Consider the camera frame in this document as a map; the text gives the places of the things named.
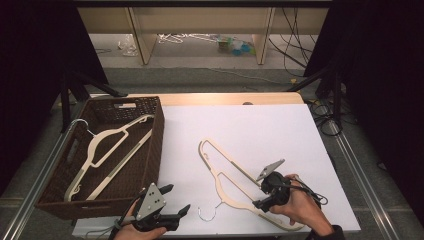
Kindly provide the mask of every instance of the wicker basket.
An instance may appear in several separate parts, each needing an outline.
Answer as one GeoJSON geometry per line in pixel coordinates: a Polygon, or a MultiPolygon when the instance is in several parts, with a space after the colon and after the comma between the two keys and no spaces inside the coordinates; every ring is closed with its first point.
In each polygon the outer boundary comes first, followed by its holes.
{"type": "MultiPolygon", "coordinates": [[[[76,122],[65,140],[56,160],[55,170],[36,207],[62,219],[121,215],[130,200],[143,187],[148,187],[152,182],[157,183],[165,123],[160,99],[158,97],[89,99],[78,117],[87,121],[89,130],[96,134],[108,129],[118,129],[144,114],[154,114],[155,117],[128,128],[129,135],[124,142],[100,167],[88,169],[80,182],[80,191],[73,196],[71,202],[65,202],[65,192],[86,161],[88,145],[93,139],[87,131],[87,125],[84,122],[76,122]],[[90,193],[150,129],[153,130],[149,140],[95,200],[87,201],[90,193]]],[[[102,140],[96,148],[93,162],[104,156],[123,135],[123,133],[113,134],[102,140]]]]}

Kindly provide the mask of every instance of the clothes hanger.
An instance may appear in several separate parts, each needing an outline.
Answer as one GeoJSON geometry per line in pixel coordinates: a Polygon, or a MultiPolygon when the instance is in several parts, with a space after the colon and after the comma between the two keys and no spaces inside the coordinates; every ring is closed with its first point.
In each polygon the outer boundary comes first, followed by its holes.
{"type": "Polygon", "coordinates": [[[165,43],[165,41],[172,42],[172,43],[183,43],[184,41],[181,38],[185,38],[186,34],[182,35],[173,35],[173,34],[158,34],[159,41],[158,43],[165,43]]]}
{"type": "Polygon", "coordinates": [[[197,38],[197,39],[200,39],[200,40],[209,41],[209,42],[216,42],[216,40],[209,38],[210,34],[191,33],[191,34],[188,34],[187,36],[192,37],[192,38],[197,38]]]}
{"type": "MultiPolygon", "coordinates": [[[[249,210],[250,212],[258,215],[259,217],[265,219],[266,221],[274,224],[278,228],[281,228],[281,229],[286,230],[286,231],[297,231],[297,230],[299,230],[299,229],[301,229],[305,226],[305,225],[300,224],[300,223],[295,223],[292,226],[288,225],[288,224],[284,223],[281,219],[278,219],[278,218],[272,217],[271,215],[265,214],[262,210],[255,208],[253,204],[238,202],[238,201],[235,201],[234,199],[231,199],[230,197],[228,197],[228,195],[224,192],[224,190],[222,188],[222,184],[221,184],[221,181],[219,179],[219,175],[225,176],[228,180],[231,181],[232,184],[234,184],[234,186],[236,186],[238,189],[240,189],[240,191],[242,191],[250,200],[254,201],[253,197],[250,196],[250,194],[248,194],[247,191],[244,190],[236,181],[234,181],[234,179],[232,179],[226,172],[217,171],[215,168],[213,168],[213,166],[209,162],[209,157],[208,157],[207,153],[205,153],[204,150],[203,150],[205,143],[209,143],[213,148],[215,148],[215,150],[217,150],[227,161],[229,161],[232,165],[234,165],[240,172],[242,172],[256,186],[259,187],[260,185],[253,177],[251,177],[249,175],[249,173],[247,171],[245,171],[239,164],[237,164],[236,161],[233,160],[215,142],[213,142],[211,139],[203,139],[200,142],[199,147],[198,147],[199,155],[200,155],[203,162],[206,164],[206,166],[208,167],[209,171],[211,172],[212,176],[215,179],[215,188],[216,188],[216,192],[218,193],[219,198],[221,199],[221,203],[226,203],[227,205],[229,205],[233,208],[249,210]]],[[[205,220],[210,221],[215,217],[215,215],[212,217],[212,219],[206,219],[206,218],[201,216],[201,211],[200,211],[200,207],[199,207],[199,217],[204,221],[205,220]]]]}
{"type": "Polygon", "coordinates": [[[118,174],[118,172],[125,166],[125,164],[134,156],[138,149],[140,149],[144,143],[152,135],[152,129],[143,136],[143,138],[125,155],[125,157],[116,165],[116,167],[109,173],[109,175],[103,179],[103,181],[97,186],[97,188],[88,196],[87,200],[94,200],[97,196],[105,189],[105,187],[112,181],[112,179],[118,174]]]}
{"type": "Polygon", "coordinates": [[[93,139],[90,141],[90,144],[88,145],[87,159],[85,160],[85,163],[82,165],[78,174],[75,176],[74,180],[71,182],[71,184],[69,185],[68,189],[65,192],[65,196],[64,196],[65,202],[72,201],[72,196],[77,194],[80,191],[80,187],[81,187],[80,182],[82,178],[84,177],[85,173],[87,172],[88,168],[90,167],[98,168],[99,166],[101,166],[103,162],[106,161],[106,159],[113,153],[113,151],[115,151],[116,148],[120,146],[122,142],[128,137],[129,133],[127,129],[137,123],[146,122],[148,118],[154,118],[154,115],[144,114],[140,116],[139,118],[131,121],[130,123],[125,124],[121,128],[105,130],[97,135],[90,132],[90,130],[88,129],[88,123],[85,120],[76,119],[72,121],[71,127],[78,121],[85,122],[87,125],[87,131],[93,135],[93,139]],[[99,145],[99,143],[106,137],[111,136],[113,134],[121,133],[121,132],[124,133],[124,136],[121,139],[119,139],[119,141],[111,149],[109,149],[109,151],[103,157],[101,157],[97,163],[93,163],[94,154],[96,152],[96,148],[99,145]]]}

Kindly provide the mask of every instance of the human hand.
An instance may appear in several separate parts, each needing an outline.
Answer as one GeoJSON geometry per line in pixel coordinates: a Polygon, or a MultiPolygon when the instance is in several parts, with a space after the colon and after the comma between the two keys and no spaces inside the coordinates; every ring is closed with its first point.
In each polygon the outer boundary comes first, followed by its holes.
{"type": "MultiPolygon", "coordinates": [[[[131,214],[134,212],[134,208],[137,202],[135,202],[130,210],[127,213],[127,217],[131,216],[131,214]]],[[[163,234],[166,233],[166,228],[155,228],[148,232],[140,232],[138,231],[132,224],[125,225],[119,230],[119,232],[116,234],[114,240],[153,240],[156,239],[163,234]]]]}
{"type": "MultiPolygon", "coordinates": [[[[285,177],[295,180],[296,176],[296,174],[291,174],[285,177]]],[[[292,181],[291,184],[294,186],[301,186],[298,181],[292,181]]],[[[334,232],[330,222],[313,198],[306,192],[298,189],[290,189],[290,198],[287,204],[272,206],[269,211],[274,214],[283,214],[289,217],[290,225],[295,224],[295,222],[305,224],[320,236],[326,236],[334,232]]]]}

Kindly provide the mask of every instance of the black cable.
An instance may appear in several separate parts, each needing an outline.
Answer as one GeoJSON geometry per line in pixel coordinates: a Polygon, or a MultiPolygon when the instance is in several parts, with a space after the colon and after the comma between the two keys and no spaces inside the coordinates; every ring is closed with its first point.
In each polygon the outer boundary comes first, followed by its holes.
{"type": "Polygon", "coordinates": [[[316,40],[312,37],[312,35],[309,35],[310,37],[311,37],[311,39],[312,39],[312,41],[314,42],[314,44],[316,44],[317,42],[316,42],[316,40]]]}
{"type": "Polygon", "coordinates": [[[331,112],[330,107],[328,105],[318,105],[317,107],[314,108],[313,105],[315,105],[315,102],[310,103],[311,106],[309,107],[309,109],[312,115],[317,116],[317,117],[314,117],[314,121],[315,121],[315,124],[317,125],[317,128],[319,128],[321,133],[326,136],[335,137],[340,135],[340,133],[343,131],[343,126],[339,121],[334,120],[334,115],[330,113],[331,112]],[[324,108],[323,110],[324,113],[317,112],[317,110],[321,108],[324,108]],[[337,130],[335,133],[333,132],[330,133],[329,131],[324,130],[324,128],[326,126],[330,126],[331,123],[336,124],[337,130]]]}
{"type": "Polygon", "coordinates": [[[289,44],[290,45],[290,47],[294,47],[294,48],[298,48],[298,49],[301,49],[301,50],[303,50],[303,51],[307,51],[307,52],[312,52],[312,50],[309,50],[309,49],[306,49],[306,48],[302,48],[302,47],[299,47],[299,46],[296,46],[296,45],[294,45],[294,44],[292,44],[292,43],[289,43],[284,37],[283,37],[283,34],[280,34],[280,37],[281,37],[281,39],[283,39],[283,41],[284,42],[286,42],[287,44],[289,44]]]}
{"type": "Polygon", "coordinates": [[[291,37],[294,36],[294,38],[297,40],[297,43],[301,47],[301,53],[302,53],[303,59],[305,60],[305,62],[307,64],[308,61],[309,61],[309,58],[307,57],[305,51],[302,50],[303,47],[302,47],[302,44],[301,44],[301,41],[300,41],[299,28],[297,26],[297,12],[298,12],[298,9],[297,8],[294,8],[294,22],[293,22],[293,26],[290,23],[290,20],[287,17],[287,14],[286,14],[284,8],[282,8],[282,10],[283,10],[284,17],[286,18],[286,21],[289,24],[289,28],[290,28],[290,31],[291,31],[289,42],[291,42],[291,37]]]}
{"type": "Polygon", "coordinates": [[[306,194],[308,194],[309,196],[311,196],[315,201],[319,202],[321,205],[328,204],[328,198],[326,198],[325,196],[323,196],[321,194],[315,193],[304,182],[301,182],[301,181],[298,181],[298,180],[293,180],[293,179],[292,179],[292,181],[298,182],[301,186],[286,185],[286,184],[275,184],[275,186],[277,186],[277,187],[283,187],[283,188],[293,188],[293,189],[296,189],[296,190],[305,192],[306,194]]]}
{"type": "Polygon", "coordinates": [[[111,231],[113,229],[113,226],[112,227],[108,227],[108,228],[106,228],[106,229],[102,229],[102,230],[92,230],[92,231],[88,231],[86,234],[85,234],[85,238],[84,239],[88,239],[88,235],[90,235],[91,233],[101,233],[100,235],[98,235],[97,237],[96,237],[96,239],[95,240],[98,240],[98,239],[100,239],[103,235],[105,235],[107,232],[109,232],[109,231],[111,231]]]}
{"type": "Polygon", "coordinates": [[[124,221],[125,217],[127,216],[128,212],[130,211],[131,206],[132,206],[132,205],[133,205],[133,204],[134,204],[134,203],[135,203],[138,199],[140,199],[140,197],[141,197],[141,195],[143,194],[143,192],[144,192],[144,191],[139,192],[139,193],[138,193],[138,195],[137,195],[136,197],[134,197],[134,198],[131,200],[130,204],[128,205],[128,207],[127,207],[127,209],[124,211],[124,213],[122,214],[121,218],[120,218],[118,221],[116,221],[116,222],[115,222],[115,225],[113,226],[113,229],[112,229],[112,231],[110,232],[110,235],[109,235],[108,240],[113,240],[113,239],[115,238],[116,234],[117,234],[117,233],[119,232],[119,230],[120,230],[120,228],[118,228],[117,226],[122,227],[122,222],[124,221]]]}
{"type": "Polygon", "coordinates": [[[297,12],[298,12],[298,8],[294,8],[294,23],[293,23],[293,32],[294,32],[294,36],[295,39],[297,40],[297,43],[300,46],[301,49],[301,53],[303,56],[303,59],[305,60],[305,63],[308,64],[309,62],[309,58],[306,55],[305,51],[303,50],[304,48],[302,47],[302,43],[300,41],[300,35],[299,35],[299,27],[297,26],[297,12]]]}
{"type": "MultiPolygon", "coordinates": [[[[291,30],[291,35],[290,35],[290,38],[289,38],[289,43],[291,42],[291,38],[293,37],[293,29],[292,29],[292,27],[291,27],[291,24],[290,24],[290,21],[289,21],[289,19],[287,18],[287,15],[286,15],[286,13],[285,13],[285,11],[284,11],[284,8],[283,8],[283,13],[284,13],[284,16],[285,16],[285,18],[286,18],[286,20],[287,20],[287,23],[289,24],[289,27],[290,27],[290,30],[291,30]]],[[[286,46],[286,50],[284,51],[284,53],[285,54],[287,54],[287,50],[288,50],[288,48],[289,48],[289,44],[287,44],[287,46],[286,46]]],[[[286,70],[286,72],[287,73],[289,73],[289,74],[291,74],[291,75],[293,75],[293,76],[295,76],[295,77],[303,77],[303,76],[300,76],[300,75],[297,75],[297,74],[294,74],[294,73],[291,73],[288,69],[287,69],[287,66],[286,66],[286,58],[284,57],[283,58],[283,65],[284,65],[284,69],[286,70]]]]}
{"type": "Polygon", "coordinates": [[[283,50],[281,50],[280,48],[278,48],[271,40],[271,38],[269,38],[269,42],[277,49],[278,52],[280,52],[281,54],[283,54],[285,57],[290,58],[290,60],[292,60],[293,62],[299,64],[300,66],[302,66],[303,68],[306,68],[306,65],[304,65],[303,63],[297,61],[294,57],[288,55],[286,52],[283,52],[283,50]]]}

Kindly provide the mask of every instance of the metal hanger hook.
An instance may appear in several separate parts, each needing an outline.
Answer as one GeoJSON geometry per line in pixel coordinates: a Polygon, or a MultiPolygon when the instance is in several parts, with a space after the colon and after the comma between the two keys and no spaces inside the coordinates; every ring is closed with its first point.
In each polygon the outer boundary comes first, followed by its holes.
{"type": "Polygon", "coordinates": [[[96,136],[96,134],[94,134],[93,132],[91,132],[91,131],[90,131],[90,129],[88,128],[88,122],[87,122],[87,121],[85,121],[84,119],[81,119],[81,118],[78,118],[78,119],[75,119],[74,121],[72,121],[72,122],[71,122],[71,127],[70,127],[69,129],[71,129],[71,128],[72,128],[72,126],[74,126],[74,124],[75,124],[76,122],[84,122],[84,123],[85,123],[85,125],[87,125],[87,132],[89,132],[91,135],[93,135],[93,137],[95,137],[95,136],[96,136]]]}
{"type": "Polygon", "coordinates": [[[212,216],[212,218],[209,218],[209,219],[206,219],[206,218],[204,218],[204,217],[202,217],[202,210],[200,209],[200,207],[197,207],[197,213],[199,214],[199,217],[200,217],[200,219],[202,219],[203,221],[205,221],[205,222],[210,222],[210,221],[212,221],[214,218],[215,218],[215,216],[216,216],[216,209],[222,204],[223,202],[220,202],[216,207],[214,207],[214,213],[213,213],[213,216],[212,216]]]}

